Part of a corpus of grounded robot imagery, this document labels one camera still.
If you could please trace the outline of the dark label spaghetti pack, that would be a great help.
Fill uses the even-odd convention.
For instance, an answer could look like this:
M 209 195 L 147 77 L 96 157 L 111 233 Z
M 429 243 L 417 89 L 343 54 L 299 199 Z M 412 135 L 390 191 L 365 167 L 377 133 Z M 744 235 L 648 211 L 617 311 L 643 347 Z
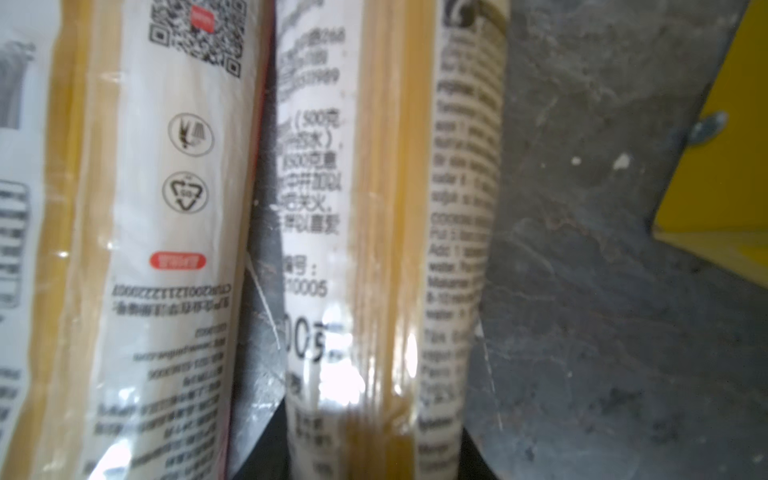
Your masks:
M 280 1 L 295 479 L 457 479 L 500 188 L 506 1 Z

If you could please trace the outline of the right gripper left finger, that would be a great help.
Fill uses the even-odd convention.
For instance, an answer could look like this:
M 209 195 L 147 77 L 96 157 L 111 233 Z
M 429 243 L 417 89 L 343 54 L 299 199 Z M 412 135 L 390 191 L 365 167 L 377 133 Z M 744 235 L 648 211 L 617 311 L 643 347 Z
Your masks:
M 290 458 L 285 400 L 278 405 L 234 480 L 289 480 Z

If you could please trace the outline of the red blue spaghetti pack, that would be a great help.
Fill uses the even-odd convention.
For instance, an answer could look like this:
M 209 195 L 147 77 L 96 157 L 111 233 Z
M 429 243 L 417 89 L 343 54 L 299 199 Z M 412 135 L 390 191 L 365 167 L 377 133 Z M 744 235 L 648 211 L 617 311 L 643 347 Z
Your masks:
M 272 4 L 1 5 L 1 475 L 222 479 Z

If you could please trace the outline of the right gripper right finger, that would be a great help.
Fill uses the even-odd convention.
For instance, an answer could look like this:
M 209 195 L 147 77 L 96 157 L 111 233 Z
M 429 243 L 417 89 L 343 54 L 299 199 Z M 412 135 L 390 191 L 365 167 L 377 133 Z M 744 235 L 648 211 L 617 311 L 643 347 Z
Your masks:
M 462 430 L 458 480 L 498 480 L 466 428 Z

